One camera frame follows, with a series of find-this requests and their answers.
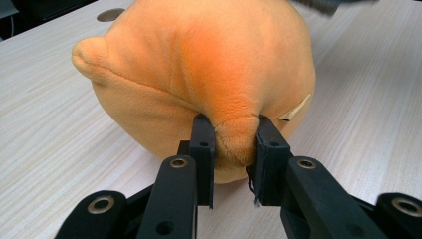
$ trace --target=black mechanical arm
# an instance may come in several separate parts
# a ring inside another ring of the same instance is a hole
[[[422,201],[385,193],[373,206],[349,195],[320,162],[292,156],[264,116],[256,140],[249,185],[256,204],[280,206],[288,238],[422,238]],[[115,191],[86,197],[56,238],[196,238],[197,207],[213,207],[214,157],[214,128],[199,115],[153,185],[128,199]]]

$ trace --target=stuffed animal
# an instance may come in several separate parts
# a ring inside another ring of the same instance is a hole
[[[160,159],[202,113],[215,128],[215,182],[247,176],[258,115],[284,138],[311,102],[310,36],[285,0],[138,0],[73,63],[105,111]]]

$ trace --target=plush toy ear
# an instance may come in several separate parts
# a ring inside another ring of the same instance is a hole
[[[104,37],[86,38],[72,51],[77,69],[94,83],[104,84],[109,78],[108,45]]]

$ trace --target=wooden table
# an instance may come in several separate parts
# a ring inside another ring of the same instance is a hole
[[[102,35],[100,0],[0,43],[0,238],[52,238],[99,190],[127,197],[154,182],[160,162],[100,107],[71,48]],[[320,160],[351,194],[422,198],[422,3],[383,0],[333,18],[298,7],[314,49],[316,91],[289,141]],[[247,181],[215,188],[199,209],[199,238],[285,237],[278,208],[255,208]]]

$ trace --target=orange fabric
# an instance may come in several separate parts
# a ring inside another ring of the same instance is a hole
[[[314,88],[306,25],[280,0],[138,0],[103,37],[79,42],[77,69],[105,111],[160,159],[189,139],[193,117],[210,118],[216,182],[246,176],[258,114],[289,137]]]

